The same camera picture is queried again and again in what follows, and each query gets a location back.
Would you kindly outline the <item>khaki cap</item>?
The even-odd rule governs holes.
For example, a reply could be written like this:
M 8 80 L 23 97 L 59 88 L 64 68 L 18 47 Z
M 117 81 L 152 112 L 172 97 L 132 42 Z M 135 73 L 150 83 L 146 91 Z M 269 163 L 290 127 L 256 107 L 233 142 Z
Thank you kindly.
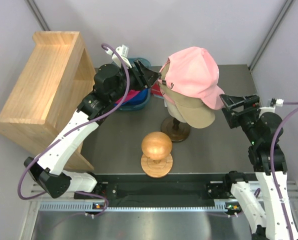
M 166 75 L 168 67 L 161 68 L 161 77 Z M 186 123 L 196 129 L 203 129 L 210 126 L 215 121 L 215 113 L 200 98 L 181 95 L 181 99 L 175 103 L 177 109 Z

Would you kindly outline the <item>pink cap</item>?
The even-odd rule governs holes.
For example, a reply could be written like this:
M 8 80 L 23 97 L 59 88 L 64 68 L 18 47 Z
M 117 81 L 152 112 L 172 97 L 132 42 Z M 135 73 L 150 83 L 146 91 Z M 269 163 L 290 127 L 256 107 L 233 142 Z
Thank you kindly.
M 170 90 L 191 98 L 201 99 L 212 110 L 224 104 L 218 86 L 220 72 L 211 54 L 202 47 L 192 46 L 170 55 L 163 68 L 168 67 L 164 79 L 158 82 Z
M 181 95 L 175 91 L 172 91 L 165 83 L 165 77 L 161 76 L 157 81 L 159 90 L 166 101 L 175 105 L 181 99 Z

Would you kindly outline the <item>round wooden hat stand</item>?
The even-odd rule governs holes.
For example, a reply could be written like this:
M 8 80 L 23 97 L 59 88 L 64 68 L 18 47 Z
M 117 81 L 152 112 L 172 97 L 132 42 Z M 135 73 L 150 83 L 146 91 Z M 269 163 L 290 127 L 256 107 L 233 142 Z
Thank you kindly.
M 172 169 L 173 144 L 168 135 L 155 131 L 147 134 L 141 143 L 142 170 L 152 178 L 165 177 Z

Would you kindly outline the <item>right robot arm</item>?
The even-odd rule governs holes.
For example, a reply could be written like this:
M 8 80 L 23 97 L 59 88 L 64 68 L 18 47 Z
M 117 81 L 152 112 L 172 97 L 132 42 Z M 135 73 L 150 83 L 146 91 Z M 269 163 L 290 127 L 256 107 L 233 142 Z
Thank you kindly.
M 257 94 L 241 97 L 221 94 L 220 99 L 229 127 L 240 127 L 251 144 L 248 157 L 263 202 L 258 201 L 247 176 L 238 171 L 225 175 L 223 194 L 237 200 L 253 240 L 298 240 L 287 191 L 287 162 L 278 144 L 286 120 L 275 110 L 283 106 L 284 100 L 273 98 L 269 106 L 262 107 Z

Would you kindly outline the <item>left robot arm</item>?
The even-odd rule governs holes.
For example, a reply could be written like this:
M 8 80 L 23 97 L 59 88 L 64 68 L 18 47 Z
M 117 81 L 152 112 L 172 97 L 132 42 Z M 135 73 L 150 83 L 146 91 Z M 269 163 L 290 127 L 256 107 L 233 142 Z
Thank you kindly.
M 102 65 L 94 75 L 92 91 L 83 98 L 63 130 L 42 153 L 24 161 L 32 179 L 53 199 L 66 192 L 86 192 L 91 198 L 98 198 L 103 187 L 94 174 L 66 171 L 65 165 L 129 91 L 149 89 L 160 77 L 159 72 L 147 68 L 140 60 L 135 60 L 131 67 Z

